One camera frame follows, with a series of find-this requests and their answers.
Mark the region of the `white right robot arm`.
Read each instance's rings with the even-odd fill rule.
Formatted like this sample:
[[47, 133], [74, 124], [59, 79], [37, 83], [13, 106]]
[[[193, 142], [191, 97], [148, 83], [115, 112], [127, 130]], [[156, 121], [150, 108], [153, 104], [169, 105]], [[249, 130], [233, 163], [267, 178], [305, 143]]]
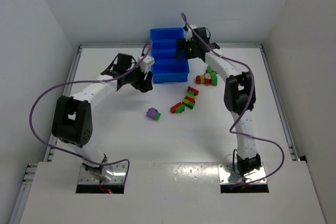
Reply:
[[261, 167], [261, 158], [253, 139], [252, 110], [256, 101], [254, 77], [250, 70], [243, 72], [222, 55], [220, 46], [209, 41], [205, 27], [183, 27], [185, 38], [176, 41], [178, 60], [200, 58], [225, 81], [224, 104], [234, 124], [230, 132], [237, 136], [237, 161], [234, 172], [243, 176]]

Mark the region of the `red long lego brick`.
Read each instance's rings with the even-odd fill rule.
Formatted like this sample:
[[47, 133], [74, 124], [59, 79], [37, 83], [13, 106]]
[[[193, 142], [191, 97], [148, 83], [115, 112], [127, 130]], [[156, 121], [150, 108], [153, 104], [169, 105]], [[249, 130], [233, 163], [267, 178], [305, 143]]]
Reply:
[[175, 113], [176, 112], [176, 109], [179, 108], [180, 106], [182, 106], [182, 103], [181, 102], [178, 102], [177, 104], [175, 104], [174, 106], [172, 106], [170, 108], [170, 112], [171, 113]]

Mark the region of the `green rounded lego brick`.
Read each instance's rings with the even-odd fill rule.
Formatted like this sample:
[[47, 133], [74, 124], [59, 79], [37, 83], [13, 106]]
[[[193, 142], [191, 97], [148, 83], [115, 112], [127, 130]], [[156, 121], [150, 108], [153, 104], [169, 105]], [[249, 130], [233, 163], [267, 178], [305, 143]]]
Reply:
[[183, 104], [175, 109], [176, 114], [182, 113], [184, 111], [185, 111], [185, 106]]

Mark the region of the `purple rounded lego brick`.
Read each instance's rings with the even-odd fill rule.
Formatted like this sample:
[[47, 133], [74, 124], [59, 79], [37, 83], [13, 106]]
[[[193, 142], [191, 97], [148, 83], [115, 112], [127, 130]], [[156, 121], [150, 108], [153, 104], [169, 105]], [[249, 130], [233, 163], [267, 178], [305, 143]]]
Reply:
[[149, 108], [146, 115], [147, 117], [151, 118], [151, 119], [156, 119], [156, 117], [158, 116], [159, 112], [157, 109], [155, 108]]

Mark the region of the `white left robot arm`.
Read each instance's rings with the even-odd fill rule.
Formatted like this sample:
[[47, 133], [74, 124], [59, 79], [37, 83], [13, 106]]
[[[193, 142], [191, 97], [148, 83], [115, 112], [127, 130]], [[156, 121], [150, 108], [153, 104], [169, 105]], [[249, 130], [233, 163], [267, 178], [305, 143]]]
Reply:
[[92, 109], [127, 84], [142, 93], [151, 91], [153, 64], [154, 58], [149, 55], [135, 59], [128, 54], [117, 54], [92, 84], [70, 97], [58, 98], [52, 135], [71, 146], [84, 164], [96, 168], [107, 163], [104, 153], [91, 141]]

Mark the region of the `green square lego brick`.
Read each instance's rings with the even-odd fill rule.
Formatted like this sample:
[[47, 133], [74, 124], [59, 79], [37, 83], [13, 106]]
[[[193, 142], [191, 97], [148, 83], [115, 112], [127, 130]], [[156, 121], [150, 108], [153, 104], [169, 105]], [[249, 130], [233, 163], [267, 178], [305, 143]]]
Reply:
[[158, 112], [156, 115], [155, 115], [155, 120], [157, 121], [159, 118], [160, 118], [160, 116], [161, 116], [161, 113], [160, 112]]

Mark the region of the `blue plastic sorting bin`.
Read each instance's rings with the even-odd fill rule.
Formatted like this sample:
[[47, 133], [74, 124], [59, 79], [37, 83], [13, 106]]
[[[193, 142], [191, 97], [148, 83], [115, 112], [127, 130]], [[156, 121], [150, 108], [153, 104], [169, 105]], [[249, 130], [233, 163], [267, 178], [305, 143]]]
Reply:
[[177, 60], [176, 42], [184, 38], [184, 30], [175, 28], [153, 28], [150, 39], [153, 42], [151, 56], [155, 63], [152, 65], [153, 83], [186, 82], [190, 72], [186, 59]]

